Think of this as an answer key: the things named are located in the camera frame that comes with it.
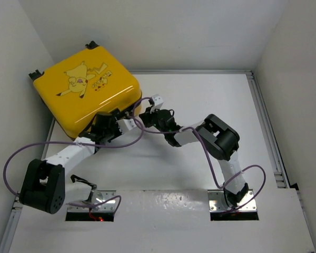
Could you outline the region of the yellow suitcase with dark lining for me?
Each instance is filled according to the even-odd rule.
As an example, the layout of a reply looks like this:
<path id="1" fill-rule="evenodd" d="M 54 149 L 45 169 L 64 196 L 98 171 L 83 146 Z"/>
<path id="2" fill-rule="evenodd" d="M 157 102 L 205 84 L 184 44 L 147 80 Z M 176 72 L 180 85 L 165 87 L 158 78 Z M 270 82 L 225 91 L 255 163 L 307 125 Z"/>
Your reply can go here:
<path id="1" fill-rule="evenodd" d="M 71 139 L 87 130 L 97 113 L 124 113 L 142 97 L 138 80 L 94 41 L 44 71 L 35 70 L 29 77 Z"/>

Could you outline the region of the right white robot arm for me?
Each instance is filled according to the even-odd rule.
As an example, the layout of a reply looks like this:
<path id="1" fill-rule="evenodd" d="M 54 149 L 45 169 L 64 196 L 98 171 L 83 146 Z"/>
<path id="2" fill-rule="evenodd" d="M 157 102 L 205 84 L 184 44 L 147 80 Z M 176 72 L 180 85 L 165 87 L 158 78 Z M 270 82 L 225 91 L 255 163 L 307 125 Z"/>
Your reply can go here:
<path id="1" fill-rule="evenodd" d="M 210 161 L 215 158 L 221 168 L 224 184 L 219 189 L 224 191 L 226 200 L 237 207 L 249 190 L 242 175 L 239 163 L 238 133 L 214 114 L 209 114 L 202 122 L 194 126 L 180 126 L 176 123 L 172 110 L 147 108 L 139 115 L 146 128 L 154 127 L 164 135 L 167 143 L 173 147 L 199 142 Z"/>

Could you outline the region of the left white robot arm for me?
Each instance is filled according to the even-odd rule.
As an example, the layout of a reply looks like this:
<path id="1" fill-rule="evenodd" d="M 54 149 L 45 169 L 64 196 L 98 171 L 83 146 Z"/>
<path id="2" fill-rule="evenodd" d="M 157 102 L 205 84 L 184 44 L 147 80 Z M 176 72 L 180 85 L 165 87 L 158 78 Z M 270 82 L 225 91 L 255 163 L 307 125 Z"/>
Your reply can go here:
<path id="1" fill-rule="evenodd" d="M 72 174 L 72 170 L 94 155 L 101 145 L 121 134 L 115 114 L 97 113 L 63 150 L 29 163 L 19 194 L 20 203 L 50 214 L 57 213 L 62 205 L 99 206 L 94 200 L 97 186 Z"/>

